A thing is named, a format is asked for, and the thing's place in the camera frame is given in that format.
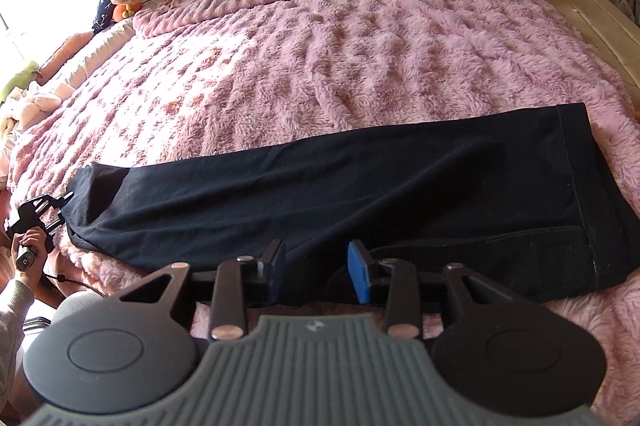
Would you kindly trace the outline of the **grey sleeve left forearm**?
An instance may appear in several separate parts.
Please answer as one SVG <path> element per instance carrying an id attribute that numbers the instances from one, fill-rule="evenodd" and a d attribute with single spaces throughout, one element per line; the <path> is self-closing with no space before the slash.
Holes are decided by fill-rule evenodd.
<path id="1" fill-rule="evenodd" d="M 6 405 L 12 390 L 17 350 L 24 338 L 23 325 L 34 300 L 34 293 L 21 279 L 10 279 L 1 292 L 0 397 L 2 408 Z"/>

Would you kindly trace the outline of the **person's left hand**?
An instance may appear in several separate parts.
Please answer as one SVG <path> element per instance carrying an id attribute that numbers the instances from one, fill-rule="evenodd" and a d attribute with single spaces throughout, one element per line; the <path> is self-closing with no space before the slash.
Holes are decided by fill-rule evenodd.
<path id="1" fill-rule="evenodd" d="M 41 227 L 32 227 L 16 233 L 10 248 L 1 248 L 2 283 L 16 279 L 35 293 L 48 256 L 46 237 Z"/>

